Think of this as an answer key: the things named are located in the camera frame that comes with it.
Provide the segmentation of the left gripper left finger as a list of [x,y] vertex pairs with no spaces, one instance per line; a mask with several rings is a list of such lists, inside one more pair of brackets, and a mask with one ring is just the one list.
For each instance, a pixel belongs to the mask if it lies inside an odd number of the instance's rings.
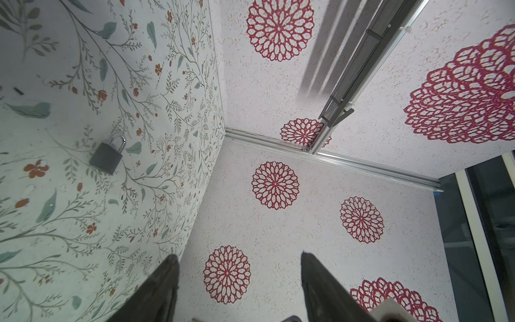
[[179,275],[178,256],[171,254],[108,322],[172,321],[178,298]]

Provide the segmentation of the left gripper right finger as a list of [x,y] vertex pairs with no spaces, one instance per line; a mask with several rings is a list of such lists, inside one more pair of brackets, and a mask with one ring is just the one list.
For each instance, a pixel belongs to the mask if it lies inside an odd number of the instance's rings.
[[301,255],[301,281],[309,321],[373,321],[312,253]]

